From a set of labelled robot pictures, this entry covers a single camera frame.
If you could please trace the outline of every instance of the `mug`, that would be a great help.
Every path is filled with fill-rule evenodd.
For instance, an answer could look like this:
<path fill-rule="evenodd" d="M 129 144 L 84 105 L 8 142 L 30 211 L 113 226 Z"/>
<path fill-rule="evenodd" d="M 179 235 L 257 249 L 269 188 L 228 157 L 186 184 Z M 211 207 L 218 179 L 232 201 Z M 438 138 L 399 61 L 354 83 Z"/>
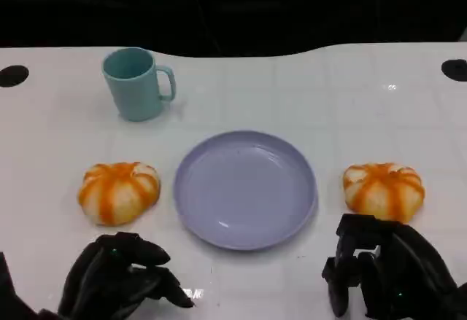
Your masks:
<path fill-rule="evenodd" d="M 157 71 L 167 74 L 170 95 L 161 95 Z M 159 115 L 163 101 L 175 98 L 174 72 L 155 64 L 153 55 L 131 47 L 110 53 L 102 63 L 102 73 L 109 85 L 120 116 L 128 121 L 144 121 Z"/>

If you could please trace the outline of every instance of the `plate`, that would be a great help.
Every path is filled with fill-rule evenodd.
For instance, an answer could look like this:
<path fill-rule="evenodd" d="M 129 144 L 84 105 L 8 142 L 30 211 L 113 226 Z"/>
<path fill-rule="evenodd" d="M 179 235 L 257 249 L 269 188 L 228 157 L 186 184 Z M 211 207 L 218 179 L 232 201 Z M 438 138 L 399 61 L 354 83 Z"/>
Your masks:
<path fill-rule="evenodd" d="M 317 185 L 295 147 L 237 131 L 209 138 L 185 157 L 174 198 L 182 223 L 199 238 L 246 251 L 297 233 L 317 207 Z"/>

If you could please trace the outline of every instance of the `white table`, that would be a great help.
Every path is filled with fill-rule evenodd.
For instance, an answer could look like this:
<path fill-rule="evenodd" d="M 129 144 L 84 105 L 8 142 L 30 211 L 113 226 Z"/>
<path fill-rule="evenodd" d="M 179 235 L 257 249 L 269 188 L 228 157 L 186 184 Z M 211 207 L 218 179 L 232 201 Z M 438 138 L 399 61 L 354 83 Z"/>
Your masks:
<path fill-rule="evenodd" d="M 0 250 L 18 294 L 56 310 L 66 274 L 102 233 L 126 230 L 160 244 L 197 307 L 145 302 L 132 319 L 333 319 L 321 279 L 347 211 L 342 171 L 350 164 L 413 166 L 426 187 L 412 224 L 439 250 L 458 283 L 467 281 L 467 83 L 440 66 L 465 58 L 467 44 L 349 44 L 278 58 L 178 58 L 178 95 L 155 120 L 117 116 L 100 72 L 115 48 L 0 50 L 0 68 L 30 77 L 0 88 Z M 253 129 L 282 137 L 317 174 L 317 216 L 277 248 L 233 253 L 188 233 L 171 186 L 180 160 L 206 137 Z M 76 194 L 98 162 L 140 160 L 162 178 L 158 204 L 133 224 L 92 225 Z M 364 319 L 360 292 L 348 319 Z"/>

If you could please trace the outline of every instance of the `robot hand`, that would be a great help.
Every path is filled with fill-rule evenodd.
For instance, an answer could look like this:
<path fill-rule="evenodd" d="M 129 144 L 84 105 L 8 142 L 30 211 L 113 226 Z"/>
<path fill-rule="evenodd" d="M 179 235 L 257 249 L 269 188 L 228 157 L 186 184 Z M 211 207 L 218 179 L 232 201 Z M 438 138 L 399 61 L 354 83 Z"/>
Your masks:
<path fill-rule="evenodd" d="M 323 271 L 337 317 L 347 311 L 348 288 L 361 285 L 371 319 L 467 320 L 467 284 L 458 288 L 438 252 L 410 226 L 344 214 L 337 235 L 336 256 Z"/>
<path fill-rule="evenodd" d="M 0 278 L 0 311 L 18 314 L 12 319 L 123 320 L 146 298 L 191 308 L 193 302 L 167 268 L 170 260 L 159 246 L 137 234 L 102 235 L 90 243 L 70 270 L 58 317 L 47 311 L 39 316 L 16 296 L 7 265 Z"/>

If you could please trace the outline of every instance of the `toy pumpkin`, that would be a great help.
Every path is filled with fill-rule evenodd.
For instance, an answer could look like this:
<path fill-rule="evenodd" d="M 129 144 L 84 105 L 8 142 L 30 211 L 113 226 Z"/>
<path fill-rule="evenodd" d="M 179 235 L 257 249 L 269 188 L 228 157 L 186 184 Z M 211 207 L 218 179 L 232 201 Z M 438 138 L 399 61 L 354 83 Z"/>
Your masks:
<path fill-rule="evenodd" d="M 418 174 L 395 163 L 351 165 L 344 172 L 344 192 L 356 213 L 399 222 L 408 222 L 425 198 Z"/>
<path fill-rule="evenodd" d="M 114 226 L 135 220 L 160 192 L 158 174 L 148 165 L 99 163 L 86 172 L 78 202 L 93 222 Z"/>

